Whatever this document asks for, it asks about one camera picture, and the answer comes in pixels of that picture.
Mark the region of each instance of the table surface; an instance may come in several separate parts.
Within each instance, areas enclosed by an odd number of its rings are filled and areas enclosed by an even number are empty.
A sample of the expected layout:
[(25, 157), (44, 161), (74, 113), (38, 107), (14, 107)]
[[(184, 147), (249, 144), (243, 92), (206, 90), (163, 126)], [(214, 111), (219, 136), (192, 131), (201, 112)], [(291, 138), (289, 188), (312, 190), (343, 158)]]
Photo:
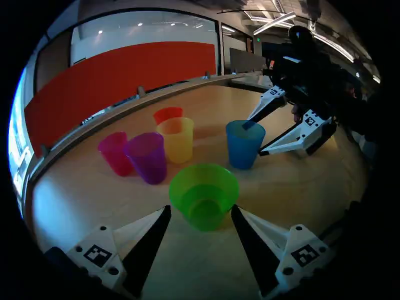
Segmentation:
[[(68, 251), (98, 224), (114, 229), (170, 204), (169, 183), (182, 168), (217, 163), (231, 170), (240, 185), (237, 204), (282, 227), (304, 224), (319, 234), (341, 218), (365, 189), (366, 166), (355, 144), (341, 128), (314, 155), (288, 152), (258, 157), (251, 170), (228, 164), (225, 125), (243, 120), (260, 93), (210, 85), (167, 98), (136, 111), (88, 137), (57, 160), (33, 189), (32, 219), (43, 251)], [(191, 161), (169, 164), (160, 185), (137, 176), (118, 177), (97, 151), (98, 143), (116, 131), (129, 138), (155, 130), (152, 115), (180, 106), (194, 120)], [(263, 145), (293, 124), (291, 105), (260, 122)], [(176, 209), (143, 288), (143, 299), (258, 299), (258, 286), (245, 251), (226, 216), (220, 229), (200, 232)]]

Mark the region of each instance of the robotic arm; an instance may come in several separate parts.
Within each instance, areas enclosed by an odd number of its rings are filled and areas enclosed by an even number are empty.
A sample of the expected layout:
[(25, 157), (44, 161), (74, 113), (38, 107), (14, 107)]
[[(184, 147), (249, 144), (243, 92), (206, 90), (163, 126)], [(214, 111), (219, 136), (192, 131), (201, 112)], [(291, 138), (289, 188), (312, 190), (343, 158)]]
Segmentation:
[[(283, 98), (285, 93), (285, 90), (274, 85), (274, 87), (261, 95), (258, 106), (247, 120), (257, 123), (276, 109), (285, 106), (287, 104)], [(250, 126), (250, 124), (250, 122), (245, 123), (244, 126)], [(304, 114), (302, 122), (296, 123), (274, 140), (263, 146), (259, 150), (259, 155), (265, 156), (299, 149), (303, 149), (308, 155), (311, 155), (321, 147), (335, 131), (336, 123), (333, 122), (331, 116), (324, 119), (313, 109), (308, 109)]]
[[(300, 60), (284, 60), (278, 70), (268, 70), (274, 86), (261, 95), (247, 120), (255, 123), (288, 102), (304, 112), (301, 122), (283, 132), (260, 150), (260, 156), (303, 149), (308, 155), (319, 149), (336, 131), (335, 103), (343, 93), (338, 73), (329, 58), (318, 52), (311, 33), (301, 26), (289, 30)], [(243, 125), (244, 129), (251, 122)]]

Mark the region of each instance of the pink plastic cup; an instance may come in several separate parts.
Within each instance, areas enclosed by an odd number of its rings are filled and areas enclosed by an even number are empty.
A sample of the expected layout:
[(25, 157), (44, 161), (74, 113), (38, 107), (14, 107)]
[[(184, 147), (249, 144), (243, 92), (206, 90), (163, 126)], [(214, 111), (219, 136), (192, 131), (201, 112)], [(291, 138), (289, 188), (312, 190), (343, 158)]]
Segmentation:
[(111, 169), (119, 176), (128, 176), (134, 170), (131, 161), (124, 153), (128, 142), (126, 132), (115, 132), (103, 139), (97, 147)]
[(167, 176), (164, 138), (156, 132), (138, 135), (123, 148), (136, 172), (150, 185), (161, 183)]
[(156, 111), (153, 114), (154, 120), (157, 125), (161, 124), (165, 120), (171, 118), (180, 118), (184, 114), (184, 110), (181, 107), (166, 107)]

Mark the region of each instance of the plastic cup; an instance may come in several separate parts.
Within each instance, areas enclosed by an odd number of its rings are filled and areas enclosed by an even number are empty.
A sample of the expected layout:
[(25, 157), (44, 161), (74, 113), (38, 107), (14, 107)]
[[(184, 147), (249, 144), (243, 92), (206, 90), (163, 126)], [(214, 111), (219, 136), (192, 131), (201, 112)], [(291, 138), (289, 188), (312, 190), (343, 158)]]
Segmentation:
[(157, 132), (164, 137), (164, 148), (168, 159), (182, 164), (193, 155), (193, 120), (187, 117), (174, 117), (157, 126)]
[(147, 132), (128, 141), (123, 148), (136, 172), (150, 185), (161, 183), (167, 176), (163, 136)]
[(250, 169), (256, 160), (266, 130), (252, 121), (236, 120), (226, 125), (229, 163), (237, 169)]
[(169, 199), (195, 228), (212, 231), (239, 196), (235, 176), (213, 163), (200, 163), (182, 169), (169, 185)]
[(115, 132), (103, 139), (97, 147), (111, 169), (119, 176), (128, 176), (134, 167), (124, 153), (124, 146), (128, 142), (125, 132)]
[(180, 118), (183, 114), (184, 110), (181, 107), (166, 107), (156, 111), (153, 117), (157, 125), (159, 125), (168, 119)]

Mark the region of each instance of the orange plastic cup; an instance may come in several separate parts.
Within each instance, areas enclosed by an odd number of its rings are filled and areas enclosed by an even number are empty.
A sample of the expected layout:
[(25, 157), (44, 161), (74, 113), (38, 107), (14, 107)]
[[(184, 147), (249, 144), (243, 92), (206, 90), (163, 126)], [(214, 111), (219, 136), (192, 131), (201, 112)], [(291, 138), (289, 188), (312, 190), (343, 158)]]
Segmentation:
[(156, 111), (153, 117), (156, 124), (159, 125), (168, 119), (180, 118), (183, 114), (184, 110), (181, 107), (166, 107)]
[(157, 126), (157, 132), (164, 137), (164, 149), (168, 159), (182, 164), (193, 156), (194, 122), (187, 117), (174, 117)]

